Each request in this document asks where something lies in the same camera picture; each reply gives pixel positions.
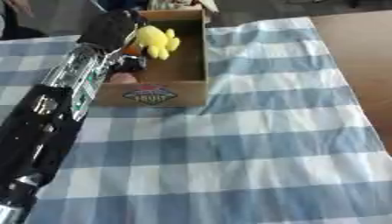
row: checkered tablecloth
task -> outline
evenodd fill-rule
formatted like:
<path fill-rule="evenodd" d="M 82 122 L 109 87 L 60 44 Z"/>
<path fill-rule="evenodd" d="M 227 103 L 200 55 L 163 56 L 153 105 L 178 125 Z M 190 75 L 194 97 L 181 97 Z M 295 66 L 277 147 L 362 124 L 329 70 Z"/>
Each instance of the checkered tablecloth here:
<path fill-rule="evenodd" d="M 0 43 L 0 117 L 74 40 Z M 391 160 L 310 19 L 206 40 L 208 104 L 92 107 L 29 224 L 392 223 Z"/>

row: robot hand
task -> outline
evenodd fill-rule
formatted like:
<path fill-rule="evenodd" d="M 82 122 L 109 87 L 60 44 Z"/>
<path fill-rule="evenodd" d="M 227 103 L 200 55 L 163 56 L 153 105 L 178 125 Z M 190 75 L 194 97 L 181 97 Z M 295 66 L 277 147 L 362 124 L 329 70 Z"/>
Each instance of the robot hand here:
<path fill-rule="evenodd" d="M 132 10 L 100 15 L 77 45 L 0 128 L 0 224 L 20 224 L 49 184 L 81 129 L 109 67 L 145 20 Z"/>

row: stuffed animal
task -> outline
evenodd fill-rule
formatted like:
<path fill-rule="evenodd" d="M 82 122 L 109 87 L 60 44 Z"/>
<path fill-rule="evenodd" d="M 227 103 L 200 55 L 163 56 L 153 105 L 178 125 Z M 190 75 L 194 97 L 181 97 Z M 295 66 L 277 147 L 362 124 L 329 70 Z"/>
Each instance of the stuffed animal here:
<path fill-rule="evenodd" d="M 167 60 L 169 52 L 174 52 L 179 47 L 179 38 L 173 29 L 168 29 L 166 33 L 152 25 L 137 30 L 136 43 L 147 48 L 147 53 L 153 58 Z"/>

